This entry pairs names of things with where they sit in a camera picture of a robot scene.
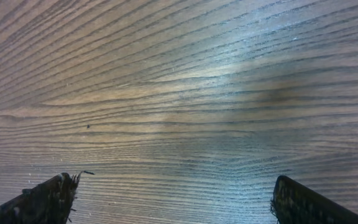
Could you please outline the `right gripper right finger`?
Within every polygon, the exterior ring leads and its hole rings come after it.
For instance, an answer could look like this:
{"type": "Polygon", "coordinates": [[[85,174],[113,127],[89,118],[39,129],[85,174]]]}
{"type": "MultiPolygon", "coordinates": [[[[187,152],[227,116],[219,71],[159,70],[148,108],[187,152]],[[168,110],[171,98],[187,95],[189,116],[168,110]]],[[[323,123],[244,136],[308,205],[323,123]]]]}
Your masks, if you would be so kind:
{"type": "Polygon", "coordinates": [[[277,177],[270,212],[279,224],[358,224],[358,214],[285,175],[277,177]]]}

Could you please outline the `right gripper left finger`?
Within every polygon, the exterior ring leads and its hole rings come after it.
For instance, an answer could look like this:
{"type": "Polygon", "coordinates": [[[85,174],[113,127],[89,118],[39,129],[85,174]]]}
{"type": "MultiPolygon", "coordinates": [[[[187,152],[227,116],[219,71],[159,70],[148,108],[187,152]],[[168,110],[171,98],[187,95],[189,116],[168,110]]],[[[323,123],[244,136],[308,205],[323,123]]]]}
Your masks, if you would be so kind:
{"type": "Polygon", "coordinates": [[[23,189],[0,205],[0,224],[66,224],[83,173],[62,172],[32,189],[23,189]]]}

